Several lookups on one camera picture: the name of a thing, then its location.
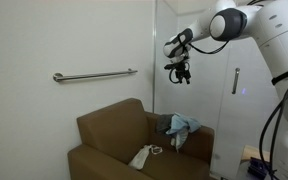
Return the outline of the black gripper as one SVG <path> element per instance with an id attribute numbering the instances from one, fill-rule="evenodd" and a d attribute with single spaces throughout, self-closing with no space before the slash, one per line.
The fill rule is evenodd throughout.
<path id="1" fill-rule="evenodd" d="M 190 83 L 191 74 L 189 69 L 190 65 L 188 62 L 180 62 L 177 64 L 175 75 L 179 83 L 182 83 L 183 80 L 186 80 L 187 84 Z"/>

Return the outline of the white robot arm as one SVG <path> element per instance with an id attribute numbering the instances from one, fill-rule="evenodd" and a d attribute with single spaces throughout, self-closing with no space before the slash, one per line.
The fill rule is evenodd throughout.
<path id="1" fill-rule="evenodd" d="M 267 120 L 274 130 L 264 167 L 271 180 L 288 180 L 288 0 L 254 0 L 245 6 L 218 0 L 165 43 L 164 55 L 173 65 L 182 65 L 193 43 L 207 37 L 224 43 L 248 37 L 255 40 L 280 98 Z"/>

